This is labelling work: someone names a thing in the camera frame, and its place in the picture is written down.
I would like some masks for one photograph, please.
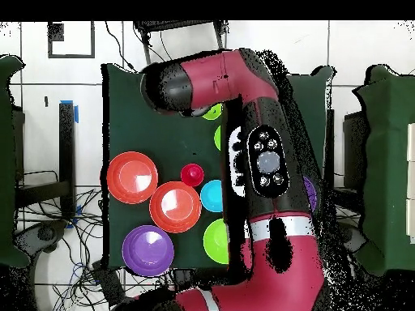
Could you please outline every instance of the green cloth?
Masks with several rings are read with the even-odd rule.
[[[326,138],[326,86],[330,86],[333,75],[330,66],[323,66],[315,69],[311,75],[287,76],[322,175]]]
[[[23,63],[14,56],[0,57],[0,263],[12,267],[26,267],[30,260],[13,246],[15,217],[15,134],[11,112],[9,83],[11,76],[22,69]]]
[[[124,151],[139,151],[150,157],[159,172],[159,184],[179,181],[185,164],[202,166],[205,178],[196,187],[220,179],[220,151],[214,143],[214,134],[222,116],[213,121],[199,118],[182,118],[178,114],[161,115],[144,102],[139,85],[142,75],[135,75],[107,65],[109,75],[109,158]],[[327,66],[316,75],[290,75],[294,97],[311,134],[311,143],[323,158],[325,137],[325,89],[332,75]],[[109,265],[125,266],[122,260],[124,237],[139,225],[152,224],[148,211],[149,201],[126,205],[109,196]],[[169,234],[175,255],[173,267],[221,267],[212,261],[203,249],[203,234],[210,223],[221,218],[221,213],[202,209],[198,223],[189,231]]]
[[[355,90],[370,125],[363,232],[370,239],[357,252],[371,273],[415,270],[415,245],[406,235],[408,124],[415,122],[415,78],[375,66],[367,85]]]

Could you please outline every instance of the red cup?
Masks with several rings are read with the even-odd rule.
[[[180,178],[186,185],[196,187],[202,183],[204,172],[198,164],[187,164],[180,172]]]
[[[192,228],[202,211],[197,192],[184,182],[166,182],[150,199],[150,216],[157,227],[180,233]]]
[[[156,166],[139,152],[124,152],[109,163],[108,189],[120,202],[138,204],[146,201],[156,190],[157,182]]]

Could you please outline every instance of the red robot arm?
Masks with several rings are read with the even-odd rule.
[[[211,292],[179,293],[176,302],[183,311],[311,311],[323,286],[323,269],[301,168],[267,67],[253,51],[239,49],[150,65],[143,73],[144,99],[164,113],[192,116],[206,106],[242,100],[240,111],[228,116],[243,118],[252,274],[237,285],[214,286]],[[277,266],[278,236],[286,241],[290,257],[282,269]],[[248,255],[243,255],[246,264]]]

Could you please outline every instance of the green bowl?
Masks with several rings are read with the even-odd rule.
[[[228,235],[222,218],[210,223],[203,235],[204,251],[213,261],[229,264]]]
[[[213,139],[215,140],[216,148],[220,150],[220,126],[216,129]]]
[[[211,107],[208,113],[206,113],[203,118],[208,119],[209,121],[214,121],[222,114],[222,104],[216,104]]]

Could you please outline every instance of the floor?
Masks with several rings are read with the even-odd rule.
[[[53,53],[90,54],[89,22],[63,22],[64,41],[53,43]],[[11,78],[11,94],[16,105],[26,113],[24,136],[25,172],[54,170],[58,172],[58,103],[73,100],[79,106],[75,124],[77,194],[100,189],[102,165],[102,99],[101,63],[116,63],[128,69],[121,54],[136,70],[146,66],[143,46],[133,32],[132,22],[95,22],[95,58],[48,58],[47,23],[0,23],[0,54],[22,58],[25,67]],[[352,93],[363,84],[366,69],[379,63],[388,64],[400,74],[415,70],[415,37],[411,22],[398,21],[229,21],[227,46],[255,50],[270,49],[278,54],[293,74],[310,74],[324,65],[334,66],[332,107],[335,109],[336,185],[342,185],[343,132],[345,114],[361,106]],[[163,58],[179,58],[202,50],[217,49],[211,24],[153,33],[152,48]],[[152,61],[160,59],[151,52]],[[25,177],[26,184],[54,181],[52,173]],[[94,215],[101,211],[96,197],[84,210]],[[30,225],[38,215],[19,215],[19,228]],[[102,235],[101,227],[93,235]],[[79,238],[68,228],[65,239],[73,259],[80,261]],[[88,239],[92,260],[102,255],[102,239]],[[63,242],[50,253],[43,253],[36,269],[36,298],[39,311],[52,311],[58,298],[56,285],[63,292],[70,283],[73,264]],[[120,271],[129,296],[154,288],[154,280],[133,278]],[[82,308],[80,311],[92,311]],[[108,311],[108,305],[100,311]]]

